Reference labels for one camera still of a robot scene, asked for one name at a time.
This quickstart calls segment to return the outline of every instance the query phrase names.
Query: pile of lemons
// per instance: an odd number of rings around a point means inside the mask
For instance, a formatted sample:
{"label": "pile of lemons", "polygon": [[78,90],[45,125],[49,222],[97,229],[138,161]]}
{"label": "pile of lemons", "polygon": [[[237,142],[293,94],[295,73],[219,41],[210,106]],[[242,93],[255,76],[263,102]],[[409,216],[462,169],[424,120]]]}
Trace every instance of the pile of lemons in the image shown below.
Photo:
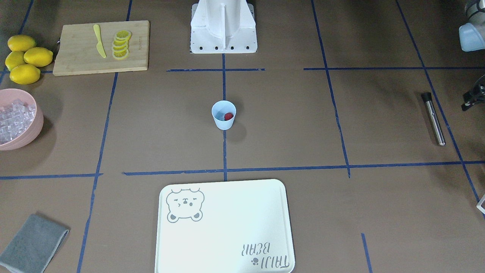
{"label": "pile of lemons", "polygon": [[112,56],[116,60],[123,60],[129,55],[129,39],[131,38],[131,31],[121,30],[114,35],[113,44],[111,47]]}
{"label": "pile of lemons", "polygon": [[15,35],[8,39],[12,51],[5,59],[10,80],[19,85],[33,84],[40,78],[39,67],[52,62],[52,51],[35,47],[35,40],[27,35]]}

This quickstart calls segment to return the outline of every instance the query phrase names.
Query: knife handle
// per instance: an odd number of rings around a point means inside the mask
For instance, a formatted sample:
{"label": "knife handle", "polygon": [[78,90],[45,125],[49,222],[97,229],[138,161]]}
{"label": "knife handle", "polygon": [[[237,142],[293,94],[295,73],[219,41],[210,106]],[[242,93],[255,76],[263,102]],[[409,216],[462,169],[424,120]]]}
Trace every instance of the knife handle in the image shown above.
{"label": "knife handle", "polygon": [[93,26],[93,29],[94,29],[94,34],[96,34],[96,39],[97,41],[101,41],[101,30],[99,29],[99,25],[96,24]]}

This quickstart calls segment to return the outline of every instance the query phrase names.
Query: white tray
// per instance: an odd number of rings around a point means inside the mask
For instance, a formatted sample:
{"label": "white tray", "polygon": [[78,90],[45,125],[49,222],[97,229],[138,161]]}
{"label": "white tray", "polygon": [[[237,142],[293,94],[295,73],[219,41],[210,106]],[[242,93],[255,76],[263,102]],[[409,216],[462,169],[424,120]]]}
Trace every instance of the white tray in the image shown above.
{"label": "white tray", "polygon": [[176,184],[160,192],[155,273],[290,273],[294,266],[281,181]]}

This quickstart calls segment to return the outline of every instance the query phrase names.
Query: yellow knife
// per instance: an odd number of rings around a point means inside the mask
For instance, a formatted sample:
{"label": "yellow knife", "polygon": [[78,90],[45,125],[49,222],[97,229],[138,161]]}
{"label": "yellow knife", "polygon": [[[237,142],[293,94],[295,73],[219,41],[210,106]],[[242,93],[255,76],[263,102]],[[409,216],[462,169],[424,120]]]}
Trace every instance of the yellow knife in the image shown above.
{"label": "yellow knife", "polygon": [[98,24],[94,25],[93,29],[97,39],[96,49],[99,52],[99,55],[101,55],[101,57],[106,58],[106,53],[104,52],[104,48],[103,48],[103,42],[101,42],[101,30],[99,29],[99,25]]}

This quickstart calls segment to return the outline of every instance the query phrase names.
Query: black cap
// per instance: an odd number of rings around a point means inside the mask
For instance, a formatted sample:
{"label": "black cap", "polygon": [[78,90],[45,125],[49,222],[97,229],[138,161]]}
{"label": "black cap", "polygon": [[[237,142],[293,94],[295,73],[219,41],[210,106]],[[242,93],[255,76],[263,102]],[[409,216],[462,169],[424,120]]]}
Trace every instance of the black cap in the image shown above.
{"label": "black cap", "polygon": [[430,92],[422,93],[421,97],[423,98],[423,102],[429,102],[432,100]]}

